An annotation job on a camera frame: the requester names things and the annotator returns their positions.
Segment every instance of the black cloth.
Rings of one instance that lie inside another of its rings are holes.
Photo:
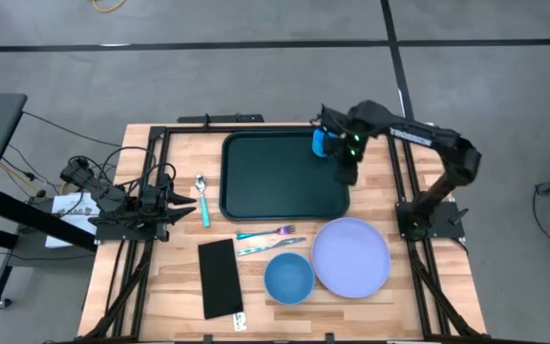
[[[243,312],[232,239],[199,245],[199,264],[205,319]]]

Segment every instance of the white paper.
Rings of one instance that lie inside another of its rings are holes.
[[[247,323],[245,322],[245,313],[238,312],[233,314],[233,327],[235,331],[245,331],[247,330]]]
[[[80,199],[80,195],[81,194],[78,192],[65,196],[55,196],[53,200],[53,214],[64,214],[68,212],[69,209],[74,208]],[[69,215],[63,216],[61,220],[91,234],[95,234],[96,227],[89,223],[88,219],[98,216],[98,214],[99,208],[96,206],[95,201],[91,198],[91,194],[89,192],[85,192],[84,196],[82,196],[82,201]],[[69,246],[71,246],[71,244],[51,236],[46,238],[46,247],[48,248]]]

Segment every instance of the knife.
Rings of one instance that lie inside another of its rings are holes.
[[[300,243],[300,242],[303,242],[305,241],[307,238],[289,238],[289,239],[284,239],[282,241],[280,241],[279,243],[275,244],[275,245],[268,245],[268,246],[263,246],[263,247],[252,247],[252,248],[246,248],[246,249],[240,249],[237,251],[237,256],[241,257],[241,256],[245,256],[247,254],[251,254],[251,253],[256,253],[256,252],[261,252],[261,251],[264,251],[264,250],[268,250],[270,248],[275,248],[275,247],[284,247],[284,246],[288,246],[288,245],[292,245],[292,244],[296,244],[296,243]]]

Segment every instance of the yellow cable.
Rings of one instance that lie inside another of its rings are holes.
[[[29,182],[25,181],[24,178],[20,177],[16,172],[12,171],[9,167],[7,167],[6,165],[4,165],[3,163],[0,162],[0,167],[5,169],[8,173],[10,173],[11,175],[13,175],[14,177],[16,177],[16,179],[18,181],[20,181],[21,183],[23,183],[24,185],[26,185],[29,189],[31,189],[34,193],[37,193],[39,192],[38,189],[36,189],[33,185],[29,184]]]
[[[99,6],[96,5],[96,0],[93,0],[93,6],[95,7],[95,10],[97,11],[100,11],[101,13],[107,13],[107,12],[111,12],[111,11],[115,11],[117,10],[117,8],[119,8],[120,6],[122,6],[124,3],[126,2],[126,0],[120,0],[119,3],[111,6],[109,9],[102,9],[100,8]]]

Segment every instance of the spoon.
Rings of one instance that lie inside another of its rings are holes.
[[[195,186],[197,190],[201,193],[201,213],[202,213],[202,226],[205,228],[209,227],[209,212],[207,211],[207,200],[205,200],[205,188],[207,183],[205,182],[205,177],[202,175],[197,175],[195,180]]]

